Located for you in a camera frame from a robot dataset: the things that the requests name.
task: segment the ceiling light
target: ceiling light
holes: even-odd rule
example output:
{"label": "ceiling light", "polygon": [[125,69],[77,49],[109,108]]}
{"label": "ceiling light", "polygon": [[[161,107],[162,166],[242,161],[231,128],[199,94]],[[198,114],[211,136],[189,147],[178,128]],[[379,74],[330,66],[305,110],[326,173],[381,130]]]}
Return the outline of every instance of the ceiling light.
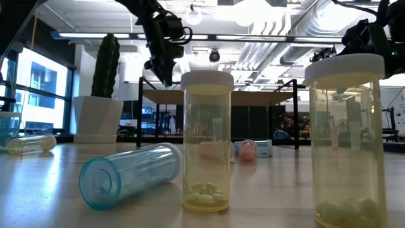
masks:
{"label": "ceiling light", "polygon": [[96,2],[96,3],[116,3],[114,0],[74,0],[74,1],[87,1],[87,2]]}
{"label": "ceiling light", "polygon": [[307,43],[326,43],[326,44],[341,44],[341,37],[296,37],[294,39],[296,42],[307,42]]}
{"label": "ceiling light", "polygon": [[285,42],[286,37],[264,36],[264,35],[217,35],[216,38],[222,41],[266,41]]}
{"label": "ceiling light", "polygon": [[291,47],[300,47],[300,48],[333,48],[333,44],[291,44]]}
{"label": "ceiling light", "polygon": [[192,40],[206,40],[208,39],[208,35],[193,35]]}
{"label": "ceiling light", "polygon": [[[92,33],[59,33],[64,38],[104,38],[107,34],[92,34]],[[128,39],[129,34],[114,34],[115,37],[120,39]]]}
{"label": "ceiling light", "polygon": [[187,8],[185,11],[185,21],[190,25],[198,25],[203,20],[203,14],[200,10],[191,10],[191,8]]}

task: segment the white cap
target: white cap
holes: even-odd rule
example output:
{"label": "white cap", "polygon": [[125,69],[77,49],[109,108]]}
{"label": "white cap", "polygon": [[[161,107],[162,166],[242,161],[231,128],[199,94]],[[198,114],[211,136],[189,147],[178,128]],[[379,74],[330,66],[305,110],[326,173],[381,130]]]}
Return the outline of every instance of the white cap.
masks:
{"label": "white cap", "polygon": [[44,136],[39,145],[44,151],[49,151],[56,146],[56,139],[54,136]]}
{"label": "white cap", "polygon": [[218,70],[196,70],[182,75],[181,90],[193,86],[222,86],[225,91],[234,90],[234,77]]}
{"label": "white cap", "polygon": [[378,80],[384,78],[384,58],[378,54],[346,54],[317,61],[305,69],[302,84],[309,86],[315,80],[331,77],[329,88],[333,89],[358,86],[375,79],[365,75]]}

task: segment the light fixture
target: light fixture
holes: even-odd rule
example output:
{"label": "light fixture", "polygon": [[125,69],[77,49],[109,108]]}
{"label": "light fixture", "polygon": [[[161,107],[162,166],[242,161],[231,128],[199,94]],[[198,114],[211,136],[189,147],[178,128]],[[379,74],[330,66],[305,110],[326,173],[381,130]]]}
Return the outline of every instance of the light fixture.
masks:
{"label": "light fixture", "polygon": [[333,44],[291,44],[291,47],[300,47],[300,48],[333,48]]}
{"label": "light fixture", "polygon": [[[105,33],[59,33],[59,36],[64,38],[104,38],[107,34]],[[119,39],[128,39],[129,34],[114,34],[115,37]]]}
{"label": "light fixture", "polygon": [[326,44],[342,44],[341,37],[296,37],[296,42],[302,43],[326,43]]}
{"label": "light fixture", "polygon": [[206,40],[208,39],[208,35],[193,35],[192,40]]}
{"label": "light fixture", "polygon": [[[146,39],[145,34],[137,34],[138,39]],[[185,35],[184,39],[188,39],[190,35]],[[192,40],[206,40],[208,35],[193,35]]]}
{"label": "light fixture", "polygon": [[[126,84],[139,84],[139,81],[124,81],[124,83]],[[162,84],[161,82],[149,82],[152,85],[159,85]]]}
{"label": "light fixture", "polygon": [[264,35],[217,35],[216,38],[221,41],[267,41],[267,42],[285,42],[286,37],[264,36]]}
{"label": "light fixture", "polygon": [[191,5],[185,11],[185,21],[190,25],[198,25],[203,20],[203,14],[199,9],[194,9]]}

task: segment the pill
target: pill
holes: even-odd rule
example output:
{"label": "pill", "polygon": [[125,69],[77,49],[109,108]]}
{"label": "pill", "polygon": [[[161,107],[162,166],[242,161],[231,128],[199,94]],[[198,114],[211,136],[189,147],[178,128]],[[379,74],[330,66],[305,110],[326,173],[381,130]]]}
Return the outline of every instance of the pill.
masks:
{"label": "pill", "polygon": [[190,193],[198,193],[198,194],[200,194],[200,191],[199,190],[191,190],[191,191],[189,191],[188,194],[190,194]]}
{"label": "pill", "polygon": [[213,191],[213,194],[215,194],[215,193],[218,193],[218,194],[223,194],[223,192],[222,192],[222,191],[220,191],[220,190],[215,190],[215,191]]}
{"label": "pill", "polygon": [[185,200],[188,202],[195,202],[198,200],[198,197],[200,197],[199,193],[190,193],[185,197]]}
{"label": "pill", "polygon": [[317,213],[321,213],[322,212],[322,207],[323,207],[323,205],[324,205],[325,203],[320,203],[318,206],[316,206],[316,212]]}
{"label": "pill", "polygon": [[205,186],[210,190],[217,190],[218,186],[213,183],[205,183]]}
{"label": "pill", "polygon": [[211,190],[207,187],[202,187],[200,188],[200,194],[204,195],[204,194],[211,194]]}
{"label": "pill", "polygon": [[202,187],[204,187],[203,183],[197,183],[197,184],[191,185],[192,190],[200,190],[200,188],[202,188]]}
{"label": "pill", "polygon": [[321,209],[321,216],[325,222],[337,225],[342,222],[342,213],[331,203],[325,203]]}
{"label": "pill", "polygon": [[222,194],[214,193],[213,198],[214,198],[214,201],[218,204],[223,204],[223,203],[227,202],[227,199]]}
{"label": "pill", "polygon": [[359,207],[351,200],[345,200],[339,205],[345,219],[358,219],[361,216]]}
{"label": "pill", "polygon": [[367,218],[361,218],[359,220],[353,220],[352,226],[355,228],[376,228],[377,223]]}
{"label": "pill", "polygon": [[204,194],[201,195],[200,197],[198,197],[198,202],[204,206],[209,206],[214,204],[214,199],[212,196],[208,195],[208,194]]}
{"label": "pill", "polygon": [[365,199],[361,202],[361,212],[368,219],[375,219],[378,216],[378,206],[372,199]]}

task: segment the wooden table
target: wooden table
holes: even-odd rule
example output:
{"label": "wooden table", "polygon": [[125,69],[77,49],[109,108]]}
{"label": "wooden table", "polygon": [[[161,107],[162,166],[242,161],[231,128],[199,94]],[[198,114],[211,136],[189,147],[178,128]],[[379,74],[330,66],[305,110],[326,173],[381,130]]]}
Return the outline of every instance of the wooden table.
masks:
{"label": "wooden table", "polygon": [[[135,144],[58,145],[48,153],[0,155],[0,227],[307,228],[313,221],[311,153],[274,147],[255,165],[235,160],[229,210],[197,213],[182,208],[181,177],[107,212],[91,209],[78,190],[92,157],[135,149]],[[405,224],[405,156],[386,153],[389,228]]]}

